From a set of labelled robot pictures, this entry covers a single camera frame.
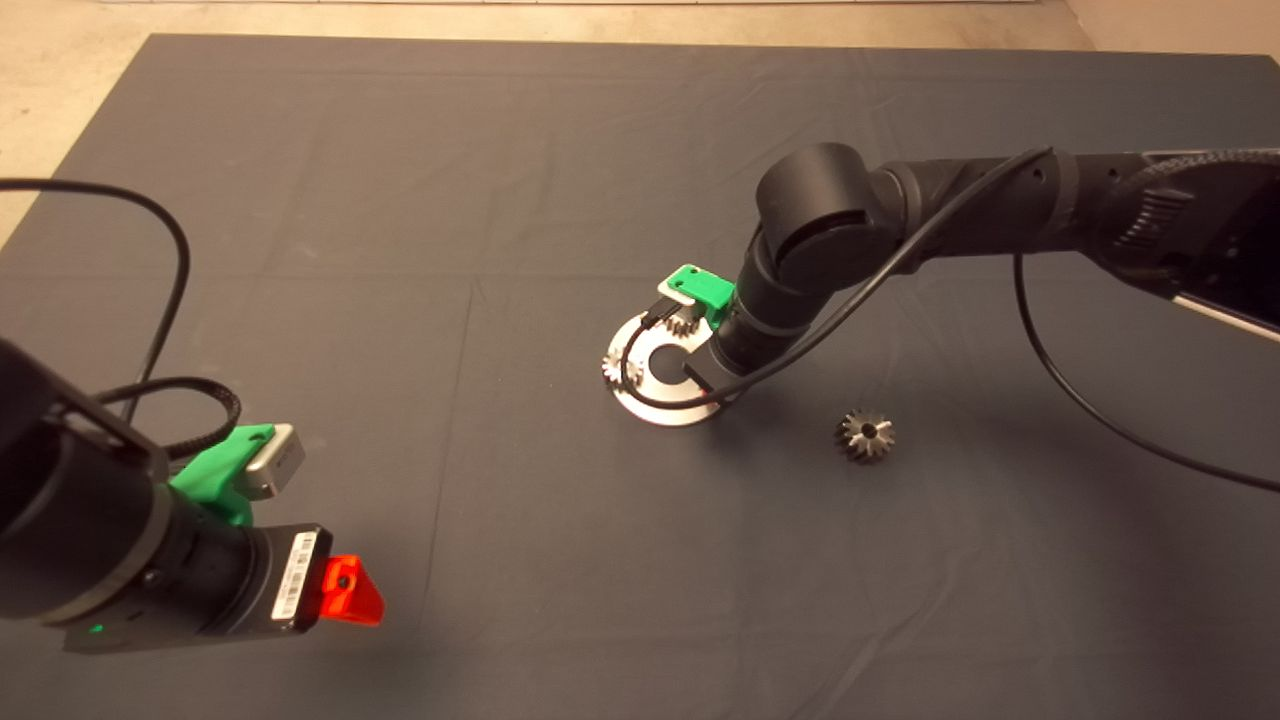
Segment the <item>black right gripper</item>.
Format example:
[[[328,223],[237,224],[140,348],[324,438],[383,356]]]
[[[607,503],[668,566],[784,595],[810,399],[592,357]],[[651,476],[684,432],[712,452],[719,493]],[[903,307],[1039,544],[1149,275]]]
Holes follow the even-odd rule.
[[[736,398],[753,387],[750,372],[740,372],[719,350],[717,340],[708,340],[685,357],[685,373],[704,395],[732,389],[726,398]]]

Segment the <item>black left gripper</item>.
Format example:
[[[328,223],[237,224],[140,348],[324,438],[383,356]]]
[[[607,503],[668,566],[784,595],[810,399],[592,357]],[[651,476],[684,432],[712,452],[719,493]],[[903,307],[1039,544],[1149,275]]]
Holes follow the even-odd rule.
[[[205,628],[207,641],[302,635],[323,619],[379,626],[385,600],[357,555],[330,557],[332,533],[317,523],[246,529],[250,562],[230,605]]]

